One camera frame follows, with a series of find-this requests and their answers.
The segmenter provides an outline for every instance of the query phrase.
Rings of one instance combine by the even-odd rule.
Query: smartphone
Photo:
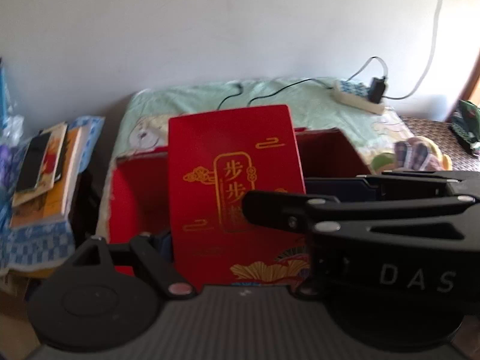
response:
[[[45,150],[50,140],[51,132],[33,137],[23,158],[22,168],[18,175],[15,192],[32,191],[38,185],[40,169],[42,168]]]

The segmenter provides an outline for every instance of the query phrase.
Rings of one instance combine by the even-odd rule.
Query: black power adapter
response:
[[[374,77],[371,80],[370,89],[368,90],[367,99],[371,103],[380,104],[382,101],[383,94],[387,89],[385,83],[386,76],[383,76],[381,79]]]

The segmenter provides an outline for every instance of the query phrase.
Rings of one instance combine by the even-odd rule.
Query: white lettering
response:
[[[440,281],[442,282],[442,284],[445,284],[446,286],[448,286],[447,288],[444,288],[444,287],[437,287],[437,291],[438,292],[442,292],[443,294],[446,294],[447,292],[450,292],[453,288],[453,281],[451,280],[447,280],[447,276],[452,276],[453,278],[457,275],[457,273],[453,272],[453,271],[447,271],[445,272],[442,277],[440,278]]]
[[[387,269],[392,271],[392,277],[388,280],[385,276],[387,273]],[[383,264],[382,272],[380,273],[380,284],[387,284],[391,285],[397,281],[398,277],[398,268],[392,264]]]
[[[425,282],[423,281],[423,271],[420,268],[415,276],[410,280],[409,285],[406,288],[410,288],[411,286],[420,286],[422,291],[425,289]]]

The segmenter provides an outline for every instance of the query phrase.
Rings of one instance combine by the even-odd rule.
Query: black round disc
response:
[[[152,325],[158,297],[142,280],[76,268],[75,275],[47,280],[28,304],[40,341],[61,350],[90,352],[124,344]]]
[[[326,303],[333,320],[349,336],[382,350],[411,352],[450,341],[462,323],[457,311],[424,303],[366,294],[338,294]]]

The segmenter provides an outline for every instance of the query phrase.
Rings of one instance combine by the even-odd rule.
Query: electrical cord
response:
[[[254,97],[253,99],[251,99],[251,100],[247,103],[247,107],[250,107],[251,103],[254,102],[255,100],[258,100],[258,99],[266,99],[267,97],[275,96],[276,94],[282,92],[284,89],[287,89],[287,88],[289,88],[289,87],[291,87],[291,86],[294,86],[294,85],[298,85],[298,84],[301,84],[301,83],[305,83],[306,81],[313,81],[313,82],[315,82],[315,83],[317,83],[317,84],[322,85],[325,89],[333,89],[333,87],[328,86],[327,84],[325,84],[324,82],[320,81],[319,79],[303,79],[302,81],[294,82],[293,84],[284,86],[283,88],[280,88],[280,89],[277,90],[276,92],[273,92],[273,93],[268,94],[268,95],[266,95],[266,96],[257,96],[257,97]]]
[[[228,100],[230,97],[240,96],[240,95],[243,93],[243,85],[242,85],[240,82],[237,82],[237,83],[236,83],[236,86],[237,86],[237,88],[238,88],[238,93],[231,94],[231,95],[227,96],[225,99],[223,99],[223,100],[220,102],[220,104],[218,105],[217,111],[220,110],[220,107],[222,106],[222,104],[223,104],[226,100]]]
[[[380,62],[382,64],[382,67],[383,67],[383,77],[384,78],[387,78],[388,77],[388,66],[387,64],[385,63],[385,61],[383,59],[381,59],[379,56],[371,56],[369,59],[367,59],[367,61],[363,64],[363,66],[358,69],[358,71],[353,75],[351,76],[348,80],[350,81],[352,78],[358,76],[358,74],[362,73],[364,71],[364,69],[370,64],[371,61],[373,61],[374,59],[376,59],[378,62]]]
[[[423,80],[425,79],[426,75],[428,74],[428,72],[430,70],[431,63],[434,60],[435,48],[437,47],[438,20],[439,20],[439,17],[440,17],[440,11],[442,10],[442,4],[443,4],[443,0],[437,0],[435,13],[433,14],[433,33],[432,33],[432,36],[431,36],[430,55],[428,57],[428,61],[427,61],[427,64],[425,66],[425,69],[424,69],[422,75],[418,79],[418,81],[415,84],[415,86],[413,87],[413,89],[407,95],[402,96],[402,97],[383,96],[384,98],[390,99],[390,100],[406,99],[407,97],[410,97],[411,95],[413,95],[417,91],[417,89],[419,88],[419,86],[421,85]]]

